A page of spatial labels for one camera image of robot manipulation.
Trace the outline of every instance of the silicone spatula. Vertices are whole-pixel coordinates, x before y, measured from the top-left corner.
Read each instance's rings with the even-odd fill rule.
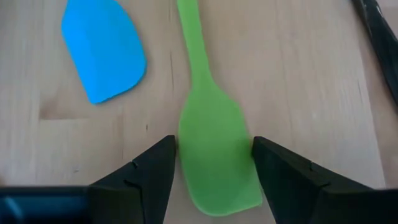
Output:
[[[141,41],[115,0],[69,0],[62,33],[91,103],[123,93],[143,77]]]
[[[258,206],[262,195],[244,116],[211,77],[196,0],[178,0],[192,90],[180,118],[183,173],[194,204],[225,216]]]

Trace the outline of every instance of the blue spatula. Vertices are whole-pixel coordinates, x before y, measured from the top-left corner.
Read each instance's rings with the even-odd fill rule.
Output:
[[[104,102],[144,76],[144,49],[115,0],[69,0],[62,32],[91,103]]]

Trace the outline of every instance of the spatula head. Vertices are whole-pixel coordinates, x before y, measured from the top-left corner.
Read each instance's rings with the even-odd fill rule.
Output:
[[[178,131],[190,195],[211,216],[258,206],[262,195],[244,116],[216,85],[204,89],[192,90]]]
[[[115,0],[69,0],[62,33],[90,102],[127,91],[144,75],[141,41]]]

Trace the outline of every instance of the green spatula head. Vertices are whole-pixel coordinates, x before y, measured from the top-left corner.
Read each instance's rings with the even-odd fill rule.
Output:
[[[258,206],[262,195],[244,116],[211,77],[197,1],[178,0],[178,9],[192,70],[178,141],[192,200],[212,216]]]

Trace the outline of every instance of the wood grain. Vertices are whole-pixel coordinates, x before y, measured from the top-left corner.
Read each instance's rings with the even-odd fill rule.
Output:
[[[99,106],[88,103],[62,39],[66,2],[0,0],[3,184],[89,184],[177,133],[190,68],[175,1],[119,1],[149,63],[135,89]],[[395,122],[385,132],[398,132],[398,125],[390,112],[388,120],[375,116],[390,102],[382,81],[369,79],[374,58],[349,1],[199,0],[199,7],[214,79],[243,107],[253,136],[385,186],[381,157],[389,171],[398,162],[382,151],[380,157],[379,148],[392,152],[398,142],[381,141],[393,134],[379,131]],[[225,218],[201,214],[177,163],[166,223],[259,220],[274,222],[267,203]]]

